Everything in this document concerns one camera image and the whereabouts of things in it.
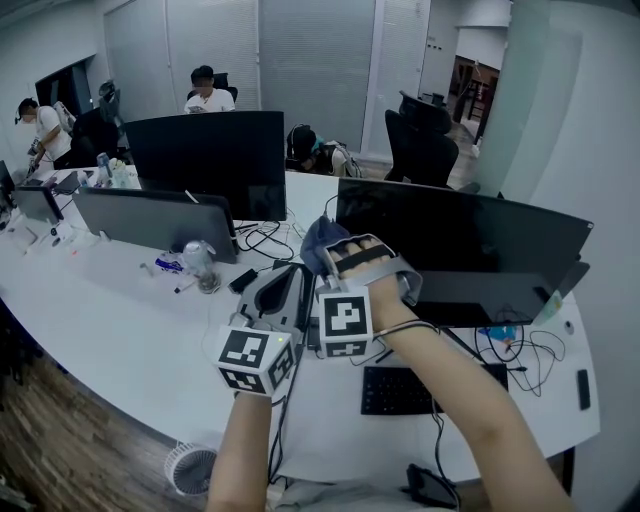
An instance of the ceiling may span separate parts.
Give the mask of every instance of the ceiling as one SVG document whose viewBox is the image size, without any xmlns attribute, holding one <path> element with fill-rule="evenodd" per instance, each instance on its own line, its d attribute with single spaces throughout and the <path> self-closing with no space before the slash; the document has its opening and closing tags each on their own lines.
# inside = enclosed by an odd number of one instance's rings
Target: ceiling
<svg viewBox="0 0 640 512">
<path fill-rule="evenodd" d="M 0 0 L 0 28 L 69 0 Z"/>
<path fill-rule="evenodd" d="M 0 2 L 0 18 L 13 13 L 22 7 L 38 2 L 39 0 L 2 0 Z"/>
</svg>

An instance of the hand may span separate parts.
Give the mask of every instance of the hand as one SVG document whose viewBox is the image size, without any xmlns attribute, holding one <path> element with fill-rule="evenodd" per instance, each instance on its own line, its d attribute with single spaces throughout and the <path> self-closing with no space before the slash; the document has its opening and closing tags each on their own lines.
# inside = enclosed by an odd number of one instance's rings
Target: hand
<svg viewBox="0 0 640 512">
<path fill-rule="evenodd" d="M 363 249 L 370 249 L 376 245 L 381 245 L 381 243 L 374 239 L 368 239 L 362 240 L 360 245 L 348 243 L 346 249 L 351 256 L 359 253 Z M 330 251 L 329 254 L 333 261 L 340 261 L 342 259 L 342 257 L 334 251 Z M 376 258 L 367 263 L 360 263 L 360 265 L 355 268 L 340 274 L 340 277 L 349 278 L 355 276 L 371 266 L 389 261 L 389 259 L 389 256 L 383 256 L 382 258 Z M 371 283 L 368 288 L 369 299 L 371 301 L 371 314 L 373 315 L 373 328 L 376 331 L 416 318 L 411 310 L 400 300 L 400 289 L 398 287 L 398 279 L 395 275 L 378 279 Z"/>
</svg>

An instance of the wooden floor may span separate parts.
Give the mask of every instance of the wooden floor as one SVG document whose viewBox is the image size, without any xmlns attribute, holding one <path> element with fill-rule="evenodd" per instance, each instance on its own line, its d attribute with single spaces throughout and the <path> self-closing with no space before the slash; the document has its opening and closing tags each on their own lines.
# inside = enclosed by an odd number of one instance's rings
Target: wooden floor
<svg viewBox="0 0 640 512">
<path fill-rule="evenodd" d="M 174 440 L 126 416 L 46 357 L 25 370 L 24 380 L 5 389 L 0 475 L 38 510 L 204 509 L 204 498 L 176 495 L 164 476 Z M 560 477 L 563 457 L 550 463 Z M 461 495 L 464 511 L 490 510 L 478 481 L 462 484 Z"/>
</svg>

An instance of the blue object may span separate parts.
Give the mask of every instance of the blue object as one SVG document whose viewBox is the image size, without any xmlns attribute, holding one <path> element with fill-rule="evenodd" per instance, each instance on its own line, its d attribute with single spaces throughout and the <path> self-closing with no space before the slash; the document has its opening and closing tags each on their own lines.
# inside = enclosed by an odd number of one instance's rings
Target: blue object
<svg viewBox="0 0 640 512">
<path fill-rule="evenodd" d="M 307 236 L 302 241 L 300 257 L 314 275 L 325 276 L 328 271 L 322 258 L 322 251 L 325 247 L 350 236 L 351 234 L 340 224 L 323 215 L 308 229 Z"/>
<path fill-rule="evenodd" d="M 516 340 L 516 328 L 513 326 L 504 326 L 504 327 L 492 327 L 491 329 L 480 329 L 480 332 L 485 336 L 489 336 L 489 338 L 494 339 L 496 341 L 502 341 L 503 343 L 507 340 L 515 341 Z"/>
</svg>

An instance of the forearm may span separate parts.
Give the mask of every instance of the forearm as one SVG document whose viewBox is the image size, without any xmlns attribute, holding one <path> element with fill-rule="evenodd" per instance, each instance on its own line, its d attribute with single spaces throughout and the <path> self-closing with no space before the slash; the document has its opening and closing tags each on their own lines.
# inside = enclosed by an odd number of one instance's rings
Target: forearm
<svg viewBox="0 0 640 512">
<path fill-rule="evenodd" d="M 40 141 L 40 144 L 42 145 L 42 147 L 48 146 L 49 143 L 58 136 L 58 134 L 60 133 L 60 130 L 61 130 L 60 126 L 56 126 L 53 130 L 47 133 Z"/>
<path fill-rule="evenodd" d="M 211 476 L 207 511 L 264 511 L 271 399 L 240 393 Z"/>
<path fill-rule="evenodd" d="M 384 328 L 416 319 L 403 305 L 387 308 L 379 317 Z M 406 329 L 385 336 L 385 340 L 411 366 L 472 449 L 474 444 L 512 432 L 514 427 L 530 435 L 508 393 L 431 329 Z"/>
<path fill-rule="evenodd" d="M 35 160 L 33 161 L 33 163 L 37 166 L 40 163 L 40 160 L 42 160 L 42 157 L 44 157 L 44 146 L 40 146 L 40 149 L 38 150 L 38 154 L 36 155 Z"/>
</svg>

